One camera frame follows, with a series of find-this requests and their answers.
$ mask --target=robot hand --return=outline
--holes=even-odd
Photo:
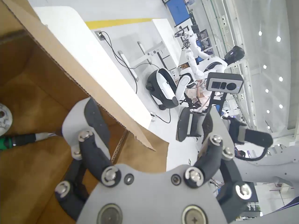
[[[63,135],[72,147],[79,144],[79,150],[55,189],[59,204],[77,223],[126,224],[137,220],[148,224],[227,224],[250,201],[252,191],[232,160],[232,139],[214,107],[205,114],[205,141],[197,162],[162,174],[148,174],[125,164],[112,165],[106,156],[109,131],[96,103],[87,98],[78,104],[63,123]],[[83,120],[75,119],[80,115]],[[191,121],[201,114],[192,115]],[[99,180],[91,195],[82,185],[86,169]],[[225,185],[215,198],[206,182],[218,169]]]

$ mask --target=cardboard flap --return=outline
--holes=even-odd
[[[89,75],[89,73],[61,45],[56,37],[43,25],[39,19],[25,11],[12,0],[1,0],[20,24],[27,30],[34,41],[53,59],[81,88],[112,117],[120,122],[127,130],[146,147],[154,150],[139,125],[111,98],[111,96]]]

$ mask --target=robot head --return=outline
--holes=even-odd
[[[245,55],[244,49],[242,49],[239,46],[234,46],[224,57],[224,60],[226,63],[232,64],[235,63],[236,61],[241,60]]]

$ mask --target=screw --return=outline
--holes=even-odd
[[[116,179],[116,172],[118,171],[118,169],[114,166],[109,166],[107,167],[101,176],[101,182],[103,183],[103,185],[105,186],[114,186],[116,183],[119,182],[115,182]]]
[[[190,167],[185,172],[185,179],[187,180],[186,183],[191,188],[200,187],[204,182],[204,176],[203,173],[196,167]],[[196,183],[196,186],[194,186],[192,183],[188,183],[188,180],[191,180],[193,183]]]
[[[234,157],[234,154],[230,151],[229,147],[226,147],[223,150],[224,154],[227,155],[228,158],[232,159]]]
[[[68,188],[68,187],[67,187],[66,185],[64,185],[64,184],[60,184],[60,185],[58,185],[58,186],[56,187],[55,191],[56,191],[57,193],[59,193],[59,194],[62,194],[62,193],[64,193],[64,192],[66,192],[67,188]]]
[[[190,178],[195,183],[198,182],[201,179],[200,174],[198,172],[195,172],[194,170],[190,171]]]
[[[132,183],[134,182],[134,176],[132,174],[127,174],[125,177],[124,177],[124,183],[126,185],[131,185]]]
[[[182,179],[179,175],[174,174],[171,176],[171,183],[173,183],[175,186],[178,186],[182,182]]]
[[[93,135],[92,131],[83,130],[79,133],[78,140],[84,142],[84,140],[88,139],[91,135]]]
[[[204,212],[197,206],[188,206],[183,211],[183,224],[206,224]]]
[[[218,143],[220,144],[221,141],[222,141],[222,138],[219,136],[219,135],[214,135],[212,140],[215,142],[215,143]]]
[[[55,192],[58,193],[61,198],[63,198],[68,194],[68,192],[70,191],[70,188],[71,188],[70,183],[68,181],[64,180],[56,186]]]
[[[239,185],[236,185],[236,192],[238,196],[244,200],[248,200],[252,196],[252,191],[248,184],[244,184],[241,187]]]
[[[105,174],[105,179],[107,181],[113,181],[116,178],[116,172],[113,169],[110,169]]]
[[[97,223],[121,224],[123,214],[121,209],[115,204],[105,205],[98,213]]]

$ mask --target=desk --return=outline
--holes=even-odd
[[[153,19],[152,22],[154,23],[156,30],[161,37],[161,42],[154,45],[152,48],[148,50],[144,49],[141,42],[137,42],[144,55],[142,57],[139,57],[136,60],[130,61],[130,64],[129,61],[126,59],[125,55],[121,51],[119,51],[118,53],[120,54],[122,59],[126,62],[126,64],[130,65],[130,67],[135,67],[141,64],[145,60],[151,62],[151,57],[155,54],[159,56],[160,60],[163,63],[163,66],[166,69],[171,70],[173,68],[178,67],[182,50],[178,42],[178,39],[174,37],[175,32],[172,29],[171,25],[169,24],[168,19]],[[165,49],[169,57],[162,59],[162,57],[160,56],[160,51]],[[131,69],[131,72],[134,75],[135,79],[138,80],[138,77],[133,69]]]
[[[151,115],[80,15],[71,7],[35,7],[41,22],[101,87],[138,124],[148,129]]]

